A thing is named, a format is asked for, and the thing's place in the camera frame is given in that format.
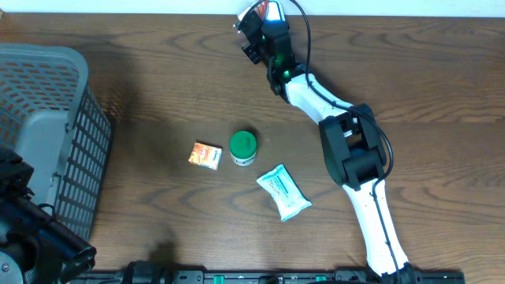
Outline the green lid jar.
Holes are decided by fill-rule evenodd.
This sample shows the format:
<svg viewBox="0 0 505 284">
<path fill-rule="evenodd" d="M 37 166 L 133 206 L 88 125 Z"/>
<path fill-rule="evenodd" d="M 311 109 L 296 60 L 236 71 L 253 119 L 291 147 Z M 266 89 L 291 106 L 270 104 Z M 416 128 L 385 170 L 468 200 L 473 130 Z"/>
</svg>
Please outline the green lid jar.
<svg viewBox="0 0 505 284">
<path fill-rule="evenodd" d="M 230 154 L 234 163 L 248 166 L 256 159 L 257 140 L 248 131 L 236 132 L 230 139 Z"/>
</svg>

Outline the orange small box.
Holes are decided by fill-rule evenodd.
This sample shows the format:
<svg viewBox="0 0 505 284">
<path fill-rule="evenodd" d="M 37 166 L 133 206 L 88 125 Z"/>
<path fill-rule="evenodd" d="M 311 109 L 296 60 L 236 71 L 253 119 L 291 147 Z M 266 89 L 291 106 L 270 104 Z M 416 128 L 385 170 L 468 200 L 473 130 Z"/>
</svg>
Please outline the orange small box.
<svg viewBox="0 0 505 284">
<path fill-rule="evenodd" d="M 219 168 L 222 148 L 196 142 L 189 156 L 189 162 L 211 170 Z"/>
</svg>

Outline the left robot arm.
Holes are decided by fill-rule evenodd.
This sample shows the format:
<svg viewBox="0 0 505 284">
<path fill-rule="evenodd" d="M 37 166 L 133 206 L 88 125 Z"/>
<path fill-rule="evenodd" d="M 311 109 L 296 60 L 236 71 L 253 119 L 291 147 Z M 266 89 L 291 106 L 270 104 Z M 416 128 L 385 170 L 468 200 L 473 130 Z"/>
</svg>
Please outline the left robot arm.
<svg viewBox="0 0 505 284">
<path fill-rule="evenodd" d="M 34 172 L 14 151 L 1 149 L 2 283 L 170 284 L 167 269 L 133 261 L 120 271 L 94 271 L 96 248 L 57 221 L 50 204 L 32 202 Z"/>
</svg>

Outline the teal wipes packet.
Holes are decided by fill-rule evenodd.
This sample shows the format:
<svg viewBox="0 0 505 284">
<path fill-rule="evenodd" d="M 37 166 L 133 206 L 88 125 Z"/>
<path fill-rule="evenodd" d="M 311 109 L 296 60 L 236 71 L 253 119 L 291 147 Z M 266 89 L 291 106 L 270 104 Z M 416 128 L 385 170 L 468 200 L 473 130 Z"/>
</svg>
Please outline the teal wipes packet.
<svg viewBox="0 0 505 284">
<path fill-rule="evenodd" d="M 256 183 L 271 195 L 282 222 L 312 206 L 283 164 L 277 165 L 273 170 L 257 178 Z"/>
</svg>

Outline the red candy bar wrapper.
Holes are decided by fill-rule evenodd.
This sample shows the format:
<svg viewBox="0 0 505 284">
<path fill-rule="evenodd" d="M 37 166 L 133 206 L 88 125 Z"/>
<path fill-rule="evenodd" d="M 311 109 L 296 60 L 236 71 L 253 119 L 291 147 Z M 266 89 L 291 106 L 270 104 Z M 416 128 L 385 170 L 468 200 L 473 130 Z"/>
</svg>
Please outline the red candy bar wrapper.
<svg viewBox="0 0 505 284">
<path fill-rule="evenodd" d="M 260 0 L 260 3 L 256 6 L 256 8 L 254 9 L 254 11 L 256 12 L 256 14 L 262 19 L 264 20 L 266 15 L 267 15 L 267 11 L 268 11 L 268 4 L 269 4 L 269 0 Z"/>
</svg>

